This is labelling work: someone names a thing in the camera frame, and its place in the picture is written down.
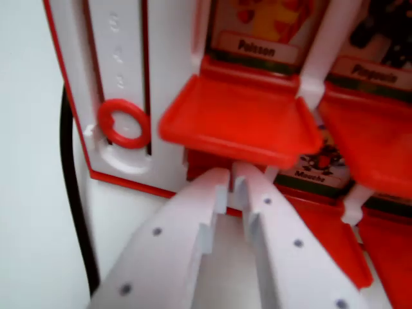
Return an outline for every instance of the white wall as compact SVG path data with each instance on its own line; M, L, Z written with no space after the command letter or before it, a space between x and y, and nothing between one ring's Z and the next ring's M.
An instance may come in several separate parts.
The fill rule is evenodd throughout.
M0 1L0 308L84 308L59 155L62 78L42 1Z

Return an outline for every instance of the gray dot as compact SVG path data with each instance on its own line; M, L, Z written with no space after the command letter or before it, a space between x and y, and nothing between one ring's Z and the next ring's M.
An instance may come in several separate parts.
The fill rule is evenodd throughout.
M349 308L347 302L344 299L338 299L336 301L336 307L339 308L339 309L348 309Z
M157 227L153 229L153 236L159 236L162 232L162 229L160 227Z
M300 239L296 239L294 241L294 245L298 248L302 248L303 247L303 241L301 241Z
M125 283L122 285L122 287L119 290L119 293L121 296L126 296L128 293L131 292L131 284L130 283Z

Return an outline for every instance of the toy game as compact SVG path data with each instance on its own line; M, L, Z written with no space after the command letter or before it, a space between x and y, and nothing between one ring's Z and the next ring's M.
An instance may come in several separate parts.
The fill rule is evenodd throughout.
M411 1L44 6L90 176L170 198L90 308L193 308L224 214L252 258L203 273L215 308L246 268L253 308L367 308L371 270L412 308Z

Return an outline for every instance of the red compartment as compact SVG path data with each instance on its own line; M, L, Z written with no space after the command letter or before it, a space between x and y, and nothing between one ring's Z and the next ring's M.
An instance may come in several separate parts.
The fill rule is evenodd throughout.
M359 234L392 306L412 308L412 224L367 212L359 223Z

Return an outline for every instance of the white divider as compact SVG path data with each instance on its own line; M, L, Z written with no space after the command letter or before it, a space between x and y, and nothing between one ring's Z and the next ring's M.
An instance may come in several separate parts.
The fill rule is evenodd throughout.
M315 109L324 95L324 80L346 40L362 0L331 0L300 74L297 97Z

